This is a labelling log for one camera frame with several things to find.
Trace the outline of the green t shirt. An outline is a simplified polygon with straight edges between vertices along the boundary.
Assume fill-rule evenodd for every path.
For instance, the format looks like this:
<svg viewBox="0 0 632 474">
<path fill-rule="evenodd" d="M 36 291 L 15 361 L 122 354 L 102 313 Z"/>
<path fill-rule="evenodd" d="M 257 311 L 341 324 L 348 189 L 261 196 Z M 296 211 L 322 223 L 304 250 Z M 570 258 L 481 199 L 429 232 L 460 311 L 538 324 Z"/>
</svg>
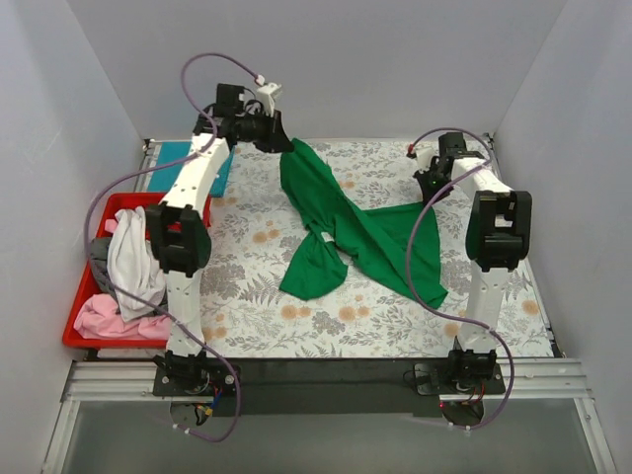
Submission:
<svg viewBox="0 0 632 474">
<path fill-rule="evenodd" d="M 279 290 L 301 300 L 321 298 L 346 280 L 346 254 L 364 276 L 412 299 L 405 271 L 419 202 L 363 210 L 343 192 L 332 169 L 294 138 L 280 156 L 280 185 L 307 235 L 293 253 Z"/>
</svg>

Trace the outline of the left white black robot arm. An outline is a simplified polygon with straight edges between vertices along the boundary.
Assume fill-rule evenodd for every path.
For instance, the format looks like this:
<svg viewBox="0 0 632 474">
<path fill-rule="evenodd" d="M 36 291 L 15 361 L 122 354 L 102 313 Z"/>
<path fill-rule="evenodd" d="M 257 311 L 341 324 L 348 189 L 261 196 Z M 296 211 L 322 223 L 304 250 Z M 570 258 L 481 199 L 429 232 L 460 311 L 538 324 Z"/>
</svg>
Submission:
<svg viewBox="0 0 632 474">
<path fill-rule="evenodd" d="M 257 81 L 258 110 L 249 113 L 244 87 L 220 84 L 214 104 L 199 114 L 188 161 L 174 185 L 157 204 L 145 210 L 151 250 L 167 282 L 168 310 L 175 320 L 166 353 L 157 365 L 180 390 L 198 395 L 214 382 L 201 342 L 201 272 L 211 255 L 211 239 L 203 217 L 218 172 L 239 142 L 265 153 L 282 153 L 293 145 L 276 107 L 281 86 Z"/>
</svg>

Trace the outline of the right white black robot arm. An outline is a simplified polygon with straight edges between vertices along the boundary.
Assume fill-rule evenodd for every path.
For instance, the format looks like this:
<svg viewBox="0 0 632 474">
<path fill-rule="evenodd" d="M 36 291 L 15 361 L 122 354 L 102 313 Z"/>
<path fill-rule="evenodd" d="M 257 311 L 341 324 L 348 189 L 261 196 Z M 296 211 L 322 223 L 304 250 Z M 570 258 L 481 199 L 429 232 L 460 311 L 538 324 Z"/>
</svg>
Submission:
<svg viewBox="0 0 632 474">
<path fill-rule="evenodd" d="M 413 369 L 422 395 L 462 394 L 468 401 L 486 393 L 502 394 L 505 385 L 497 364 L 497 332 L 503 295 L 511 273 L 529 250 L 532 197 L 515 191 L 492 171 L 491 150 L 471 151 L 468 132 L 438 130 L 438 148 L 407 148 L 414 159 L 424 212 L 460 188 L 471 200 L 465 250 L 471 262 L 468 302 L 453 348 L 444 358 L 420 362 Z"/>
</svg>

